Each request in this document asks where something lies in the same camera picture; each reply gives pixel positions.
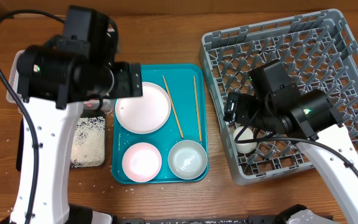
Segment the red snack wrapper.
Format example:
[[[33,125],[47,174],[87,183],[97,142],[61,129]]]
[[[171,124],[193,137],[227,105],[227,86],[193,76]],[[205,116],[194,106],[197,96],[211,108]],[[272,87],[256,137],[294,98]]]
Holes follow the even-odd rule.
[[[85,110],[96,110],[99,108],[100,102],[97,100],[90,100],[84,102],[84,109]]]

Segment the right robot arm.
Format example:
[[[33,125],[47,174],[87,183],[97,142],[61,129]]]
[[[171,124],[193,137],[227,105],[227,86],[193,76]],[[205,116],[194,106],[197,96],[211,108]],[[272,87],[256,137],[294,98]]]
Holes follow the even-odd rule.
[[[230,92],[224,120],[271,134],[236,144],[290,141],[314,165],[349,223],[358,223],[358,154],[338,109],[316,89],[305,94],[279,59],[249,72],[253,95]]]

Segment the pink bowl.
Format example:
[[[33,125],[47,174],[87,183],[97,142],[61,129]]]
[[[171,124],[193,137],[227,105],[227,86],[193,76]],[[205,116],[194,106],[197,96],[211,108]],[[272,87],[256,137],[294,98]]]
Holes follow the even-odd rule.
[[[124,174],[134,182],[148,182],[160,172],[162,156],[152,144],[140,142],[132,145],[123,155]]]

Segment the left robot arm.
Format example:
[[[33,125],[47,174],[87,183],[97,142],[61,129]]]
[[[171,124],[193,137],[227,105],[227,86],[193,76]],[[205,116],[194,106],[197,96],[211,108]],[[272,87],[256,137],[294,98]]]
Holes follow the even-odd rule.
[[[24,116],[19,191],[11,223],[113,223],[68,203],[71,149],[84,103],[142,95],[140,65],[116,62],[118,30],[107,15],[70,6],[63,33],[25,49],[14,96]]]

